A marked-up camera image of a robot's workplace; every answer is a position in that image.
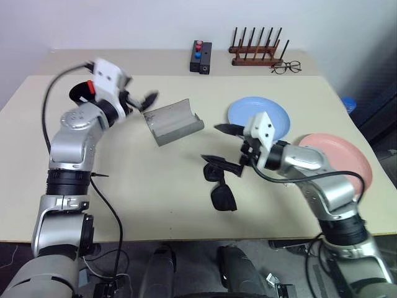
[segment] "wooden rack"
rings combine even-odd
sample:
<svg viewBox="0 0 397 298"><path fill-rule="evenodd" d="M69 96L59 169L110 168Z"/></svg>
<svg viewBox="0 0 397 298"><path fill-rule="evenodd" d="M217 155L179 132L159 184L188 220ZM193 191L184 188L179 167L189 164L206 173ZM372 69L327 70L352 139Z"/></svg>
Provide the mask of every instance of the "wooden rack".
<svg viewBox="0 0 397 298"><path fill-rule="evenodd" d="M248 44L244 46L244 38L246 35L247 27L244 28L243 36L239 39L238 46L235 46L236 36L238 28L236 27L234 30L233 43L229 48L229 53L233 53L236 56L232 59L231 64L234 66L272 66L277 63L283 62L282 58L284 56L285 50L287 49L287 45L290 42L287 40L283 52L281 53L280 58L275 58L274 55L277 51L277 47L279 46L280 34L282 28L279 29L276 39L274 40L273 45L270 45L270 40L272 37L273 27L271 28L269 35L263 45L261 45L262 36L264 33L265 27L262 28L258 41L255 46L252 46L252 40L255 34L255 27L252 30L251 37L248 40Z"/></svg>

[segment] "table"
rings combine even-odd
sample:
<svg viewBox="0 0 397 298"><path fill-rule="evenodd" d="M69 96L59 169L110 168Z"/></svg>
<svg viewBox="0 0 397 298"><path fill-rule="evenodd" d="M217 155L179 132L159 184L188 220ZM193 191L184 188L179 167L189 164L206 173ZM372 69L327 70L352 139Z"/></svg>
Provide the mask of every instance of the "table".
<svg viewBox="0 0 397 298"><path fill-rule="evenodd" d="M160 54L167 61L159 59ZM205 76L189 73L189 51L60 50L49 54L0 112L1 241L30 241L40 196L45 192L48 155L40 107L47 84L55 73L98 55L133 75L128 87L133 96L159 90L152 109L189 98L192 112L205 123L203 130L162 147L157 146L144 117L137 112L105 133L97 146L94 171L110 177L94 179L118 212L126 241L308 238L319 232L317 220L296 186L268 183L251 168L244 169L242 178L226 173L237 211L219 212L212 206L214 184L204 180L205 162L200 155L238 161L241 140L213 126L226 122L226 111L233 101L253 95L274 100L286 109L292 123L286 141L296 143L306 134L324 132L360 148L373 171L360 214L370 232L396 233L396 189L337 94L304 53L289 51L287 56L287 61L300 60L304 71L278 76L264 68L230 66L231 55L213 51L211 75ZM90 78L79 72L64 77L54 87L47 110L50 138L60 126L62 113L74 107L68 98L70 88ZM92 190L89 193L94 240L118 240L112 214Z"/></svg>

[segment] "blue plate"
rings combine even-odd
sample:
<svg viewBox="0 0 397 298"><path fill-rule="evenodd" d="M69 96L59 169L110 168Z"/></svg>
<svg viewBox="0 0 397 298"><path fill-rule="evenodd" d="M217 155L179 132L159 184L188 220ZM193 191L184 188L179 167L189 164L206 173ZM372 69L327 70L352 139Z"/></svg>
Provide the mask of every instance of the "blue plate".
<svg viewBox="0 0 397 298"><path fill-rule="evenodd" d="M229 123L245 126L252 116L267 112L274 129L274 140L280 140L290 130L290 118L282 106L259 96L249 96L239 99L229 107Z"/></svg>

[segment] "plate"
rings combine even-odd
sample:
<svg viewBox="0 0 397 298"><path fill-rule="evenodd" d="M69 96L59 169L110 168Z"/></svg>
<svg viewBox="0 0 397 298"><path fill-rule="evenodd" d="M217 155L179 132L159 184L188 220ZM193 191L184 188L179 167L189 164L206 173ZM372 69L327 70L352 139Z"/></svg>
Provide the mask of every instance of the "plate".
<svg viewBox="0 0 397 298"><path fill-rule="evenodd" d="M260 112L267 112L274 129L274 140L280 140L290 130L290 118L282 106L270 99L249 96L239 99L230 105L229 123L245 126L248 120Z"/></svg>
<svg viewBox="0 0 397 298"><path fill-rule="evenodd" d="M301 146L312 146L320 149L328 158L329 164L337 171L353 171L365 181L365 189L372 182L371 166L362 152L343 138L327 133L313 133L299 143ZM361 182L356 177L346 176L353 184L356 194L361 192Z"/></svg>

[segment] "blue object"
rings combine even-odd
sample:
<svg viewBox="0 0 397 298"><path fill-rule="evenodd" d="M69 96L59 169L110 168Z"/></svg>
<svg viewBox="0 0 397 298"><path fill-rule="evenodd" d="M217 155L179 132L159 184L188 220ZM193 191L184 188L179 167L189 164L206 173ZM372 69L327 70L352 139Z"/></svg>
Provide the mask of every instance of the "blue object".
<svg viewBox="0 0 397 298"><path fill-rule="evenodd" d="M348 114L353 112L354 109L357 107L356 101L351 97L344 96L341 98L341 101L343 102L343 105L345 106Z"/></svg>
<svg viewBox="0 0 397 298"><path fill-rule="evenodd" d="M232 103L228 111L229 123L245 126L248 120L260 112L267 112L274 129L274 140L280 140L290 130L290 118L282 106L270 99L249 96Z"/></svg>

